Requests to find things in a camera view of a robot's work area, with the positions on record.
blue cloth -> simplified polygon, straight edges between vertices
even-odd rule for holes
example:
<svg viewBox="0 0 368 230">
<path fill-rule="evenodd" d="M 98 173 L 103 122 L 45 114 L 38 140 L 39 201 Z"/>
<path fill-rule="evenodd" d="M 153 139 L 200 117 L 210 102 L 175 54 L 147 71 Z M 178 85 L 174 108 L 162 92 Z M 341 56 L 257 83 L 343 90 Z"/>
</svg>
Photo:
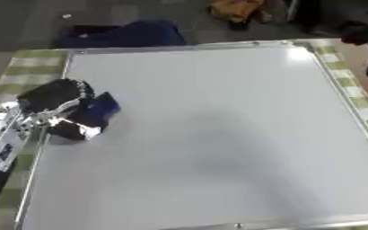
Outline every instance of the blue cloth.
<svg viewBox="0 0 368 230">
<path fill-rule="evenodd" d="M 187 42 L 171 22 L 138 21 L 85 38 L 65 36 L 56 41 L 59 49 L 183 46 Z"/>
</svg>

whiteboard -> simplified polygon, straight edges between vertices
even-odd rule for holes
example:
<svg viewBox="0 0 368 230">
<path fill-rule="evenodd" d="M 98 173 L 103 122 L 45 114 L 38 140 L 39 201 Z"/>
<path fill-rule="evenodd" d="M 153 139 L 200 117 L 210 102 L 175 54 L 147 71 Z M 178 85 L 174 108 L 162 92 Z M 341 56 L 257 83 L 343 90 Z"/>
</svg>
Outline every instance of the whiteboard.
<svg viewBox="0 0 368 230">
<path fill-rule="evenodd" d="M 50 141 L 25 230 L 140 230 L 368 214 L 368 138 L 305 48 L 76 55 L 122 111 Z"/>
</svg>

green checkered cloth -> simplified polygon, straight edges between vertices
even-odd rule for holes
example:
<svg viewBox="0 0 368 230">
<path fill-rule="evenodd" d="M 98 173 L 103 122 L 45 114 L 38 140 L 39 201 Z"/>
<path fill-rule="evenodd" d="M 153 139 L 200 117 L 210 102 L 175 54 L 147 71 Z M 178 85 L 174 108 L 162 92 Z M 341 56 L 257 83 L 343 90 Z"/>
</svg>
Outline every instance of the green checkered cloth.
<svg viewBox="0 0 368 230">
<path fill-rule="evenodd" d="M 336 82 L 342 86 L 349 101 L 358 109 L 368 126 L 368 94 L 346 68 L 346 63 L 330 40 L 312 40 L 311 45 L 329 68 Z M 0 78 L 0 102 L 15 99 L 15 95 L 59 78 L 66 52 L 61 50 L 18 51 L 10 66 Z M 21 200 L 22 188 L 29 174 L 34 155 L 38 150 L 37 137 L 18 155 L 18 165 L 0 195 L 0 230 L 13 229 L 16 209 Z M 368 226 L 348 227 L 343 230 L 368 230 Z"/>
<path fill-rule="evenodd" d="M 16 52 L 9 67 L 0 77 L 0 103 L 14 101 L 19 93 L 59 78 L 65 59 L 66 51 L 63 50 Z M 38 151 L 37 140 L 38 134 L 33 135 L 27 146 L 18 154 L 18 164 L 0 195 L 0 230 L 13 229 L 22 189 Z"/>
</svg>

yellow object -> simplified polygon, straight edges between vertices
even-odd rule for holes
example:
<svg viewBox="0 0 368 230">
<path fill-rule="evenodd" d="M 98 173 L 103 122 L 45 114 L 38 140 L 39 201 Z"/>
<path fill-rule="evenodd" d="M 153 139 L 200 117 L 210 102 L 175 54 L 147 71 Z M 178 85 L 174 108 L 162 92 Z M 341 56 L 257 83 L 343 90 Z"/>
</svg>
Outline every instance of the yellow object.
<svg viewBox="0 0 368 230">
<path fill-rule="evenodd" d="M 265 0 L 216 0 L 210 6 L 210 14 L 215 18 L 231 22 L 246 22 Z"/>
</svg>

robotic arm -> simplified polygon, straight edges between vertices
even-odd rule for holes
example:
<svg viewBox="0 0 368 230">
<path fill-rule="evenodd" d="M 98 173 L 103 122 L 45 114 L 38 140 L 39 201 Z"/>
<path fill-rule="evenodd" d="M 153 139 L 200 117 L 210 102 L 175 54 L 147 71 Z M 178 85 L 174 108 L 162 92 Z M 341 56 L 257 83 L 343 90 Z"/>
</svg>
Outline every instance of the robotic arm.
<svg viewBox="0 0 368 230">
<path fill-rule="evenodd" d="M 16 102 L 0 104 L 0 192 L 34 128 L 71 140 L 100 134 L 119 111 L 109 93 L 95 97 L 84 81 L 59 79 L 23 93 Z"/>
</svg>

